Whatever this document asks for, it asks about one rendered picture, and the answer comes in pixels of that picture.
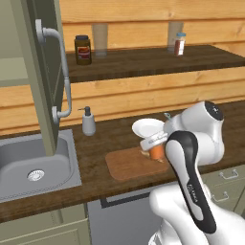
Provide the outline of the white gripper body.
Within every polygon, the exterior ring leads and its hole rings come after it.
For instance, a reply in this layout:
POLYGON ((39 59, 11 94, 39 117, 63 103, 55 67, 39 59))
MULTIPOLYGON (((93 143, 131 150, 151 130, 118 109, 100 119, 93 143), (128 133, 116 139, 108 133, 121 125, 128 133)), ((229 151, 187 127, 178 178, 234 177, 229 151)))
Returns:
POLYGON ((161 145, 166 141, 166 139, 163 140, 142 140, 140 142, 140 146, 142 148, 143 151, 148 151, 150 150, 152 147, 156 146, 156 145, 161 145))

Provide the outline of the olive base cupboard door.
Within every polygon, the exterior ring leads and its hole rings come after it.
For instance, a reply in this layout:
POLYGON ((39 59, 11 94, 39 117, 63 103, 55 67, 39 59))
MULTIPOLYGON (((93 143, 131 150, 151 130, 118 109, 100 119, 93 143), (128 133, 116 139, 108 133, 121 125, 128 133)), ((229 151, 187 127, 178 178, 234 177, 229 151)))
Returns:
POLYGON ((29 215, 0 212, 0 245, 92 245, 86 206, 29 215))

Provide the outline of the olive wall cabinet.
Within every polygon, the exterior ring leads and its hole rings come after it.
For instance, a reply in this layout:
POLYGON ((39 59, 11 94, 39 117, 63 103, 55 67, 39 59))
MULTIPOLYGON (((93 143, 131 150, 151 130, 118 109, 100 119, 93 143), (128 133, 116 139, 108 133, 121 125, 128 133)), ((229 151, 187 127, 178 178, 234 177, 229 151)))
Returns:
POLYGON ((29 84, 29 38, 20 0, 0 0, 0 87, 29 84))

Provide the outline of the grey steel sink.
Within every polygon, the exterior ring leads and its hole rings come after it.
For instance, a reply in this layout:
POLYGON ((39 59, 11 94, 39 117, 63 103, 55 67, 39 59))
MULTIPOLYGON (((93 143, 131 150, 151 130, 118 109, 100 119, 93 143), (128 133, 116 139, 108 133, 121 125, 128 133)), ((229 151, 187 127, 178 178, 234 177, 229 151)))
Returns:
POLYGON ((47 156, 40 134, 0 140, 0 203, 81 185, 71 129, 47 156))

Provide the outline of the brown wooden cutting board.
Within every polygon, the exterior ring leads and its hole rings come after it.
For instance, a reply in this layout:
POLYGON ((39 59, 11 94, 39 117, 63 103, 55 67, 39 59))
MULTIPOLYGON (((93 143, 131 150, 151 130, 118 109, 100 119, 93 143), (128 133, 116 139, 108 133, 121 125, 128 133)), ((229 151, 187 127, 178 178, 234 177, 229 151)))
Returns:
POLYGON ((142 154, 139 146, 109 152, 105 161, 111 176, 118 181, 150 176, 169 169, 166 158, 160 161, 151 160, 142 154))

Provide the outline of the white plate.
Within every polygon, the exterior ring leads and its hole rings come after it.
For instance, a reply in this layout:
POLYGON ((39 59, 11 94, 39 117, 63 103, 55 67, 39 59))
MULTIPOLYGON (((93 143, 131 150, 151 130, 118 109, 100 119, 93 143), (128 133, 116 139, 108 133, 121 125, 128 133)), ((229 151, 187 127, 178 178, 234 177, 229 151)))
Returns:
POLYGON ((145 139, 164 129, 164 122, 156 119, 140 119, 132 124, 132 131, 139 137, 145 139))

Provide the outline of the spice bottle with blue lid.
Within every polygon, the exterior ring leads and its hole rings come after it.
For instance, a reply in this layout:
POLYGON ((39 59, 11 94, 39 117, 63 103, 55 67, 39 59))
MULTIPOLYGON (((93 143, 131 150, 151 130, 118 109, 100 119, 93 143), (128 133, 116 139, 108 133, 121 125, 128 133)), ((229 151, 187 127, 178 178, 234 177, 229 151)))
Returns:
POLYGON ((184 54, 186 43, 186 34, 185 33, 177 33, 174 43, 174 54, 176 56, 182 56, 184 54))

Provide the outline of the grey soap dispenser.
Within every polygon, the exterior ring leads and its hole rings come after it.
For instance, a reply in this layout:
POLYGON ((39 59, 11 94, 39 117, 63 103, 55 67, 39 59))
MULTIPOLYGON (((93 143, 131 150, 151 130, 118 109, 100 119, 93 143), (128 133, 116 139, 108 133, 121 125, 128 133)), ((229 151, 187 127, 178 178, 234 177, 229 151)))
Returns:
POLYGON ((89 106, 82 108, 84 114, 82 115, 82 132, 85 136, 93 136, 96 133, 96 123, 94 115, 89 106))

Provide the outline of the olive cabinet door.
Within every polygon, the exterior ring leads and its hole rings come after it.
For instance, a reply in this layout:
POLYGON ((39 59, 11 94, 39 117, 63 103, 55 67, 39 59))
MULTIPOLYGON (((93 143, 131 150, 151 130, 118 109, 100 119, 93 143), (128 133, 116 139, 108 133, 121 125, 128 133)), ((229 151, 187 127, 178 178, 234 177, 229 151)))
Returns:
POLYGON ((56 153, 59 124, 54 123, 52 108, 61 110, 64 76, 60 45, 56 37, 37 38, 35 21, 54 29, 63 37, 59 0, 11 0, 11 9, 31 86, 36 115, 47 156, 56 153))

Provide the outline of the grey dishwasher front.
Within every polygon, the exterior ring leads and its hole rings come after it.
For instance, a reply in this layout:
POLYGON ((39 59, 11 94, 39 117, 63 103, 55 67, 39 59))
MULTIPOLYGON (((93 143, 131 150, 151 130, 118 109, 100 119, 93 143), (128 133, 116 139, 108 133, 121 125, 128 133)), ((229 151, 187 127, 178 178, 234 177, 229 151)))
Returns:
POLYGON ((149 205, 152 190, 140 189, 89 202, 92 245, 147 245, 162 222, 149 205))

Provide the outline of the orange rounded pastry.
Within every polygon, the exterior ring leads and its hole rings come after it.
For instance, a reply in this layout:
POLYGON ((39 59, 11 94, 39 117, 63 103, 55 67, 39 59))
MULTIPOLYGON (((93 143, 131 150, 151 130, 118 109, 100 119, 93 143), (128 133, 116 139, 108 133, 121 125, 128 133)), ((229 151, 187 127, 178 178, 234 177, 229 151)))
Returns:
POLYGON ((152 160, 164 159, 164 147, 162 145, 156 145, 149 150, 149 155, 152 160))

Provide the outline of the dark wooden cabinet shelf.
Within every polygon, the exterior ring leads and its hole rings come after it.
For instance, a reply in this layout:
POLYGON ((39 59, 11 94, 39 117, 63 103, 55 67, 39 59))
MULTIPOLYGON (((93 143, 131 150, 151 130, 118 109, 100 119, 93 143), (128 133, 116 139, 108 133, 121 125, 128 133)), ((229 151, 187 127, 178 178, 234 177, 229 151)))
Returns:
POLYGON ((182 56, 167 48, 149 48, 109 51, 105 57, 92 55, 92 63, 85 66, 77 65, 75 54, 68 54, 67 62, 70 81, 85 82, 242 67, 245 57, 199 45, 186 46, 182 56))

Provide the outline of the dark jar with red label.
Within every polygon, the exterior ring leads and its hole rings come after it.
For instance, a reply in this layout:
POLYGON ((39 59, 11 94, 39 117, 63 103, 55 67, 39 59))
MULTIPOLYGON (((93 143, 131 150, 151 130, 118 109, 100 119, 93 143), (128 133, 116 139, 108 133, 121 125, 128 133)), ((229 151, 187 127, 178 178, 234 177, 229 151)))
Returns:
POLYGON ((87 35, 76 36, 75 51, 77 65, 90 65, 92 63, 91 44, 87 35))

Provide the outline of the clear drinking glass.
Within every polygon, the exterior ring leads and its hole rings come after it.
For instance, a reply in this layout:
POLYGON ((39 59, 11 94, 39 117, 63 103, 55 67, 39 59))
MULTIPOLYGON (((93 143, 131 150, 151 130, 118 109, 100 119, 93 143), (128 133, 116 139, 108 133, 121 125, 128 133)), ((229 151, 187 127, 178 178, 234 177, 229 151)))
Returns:
POLYGON ((178 33, 183 30, 184 23, 177 21, 168 22, 168 34, 167 34, 167 50, 170 53, 174 52, 175 38, 178 33))
POLYGON ((106 24, 93 24, 92 34, 96 57, 107 56, 108 28, 106 24))

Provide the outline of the olive drawer front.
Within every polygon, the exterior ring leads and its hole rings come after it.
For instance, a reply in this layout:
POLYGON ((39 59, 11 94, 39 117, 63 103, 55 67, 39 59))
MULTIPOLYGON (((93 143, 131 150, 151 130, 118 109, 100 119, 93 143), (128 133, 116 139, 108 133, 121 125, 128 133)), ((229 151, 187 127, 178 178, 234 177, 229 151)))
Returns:
POLYGON ((228 184, 236 180, 245 178, 245 165, 229 167, 206 173, 202 175, 203 182, 209 187, 215 187, 223 184, 228 184))
POLYGON ((244 188, 245 188, 245 184, 238 184, 238 183, 213 187, 211 188, 212 195, 214 194, 216 196, 219 196, 224 191, 226 191, 229 194, 230 198, 225 202, 216 203, 213 200, 212 202, 217 206, 219 206, 220 208, 233 211, 244 188))

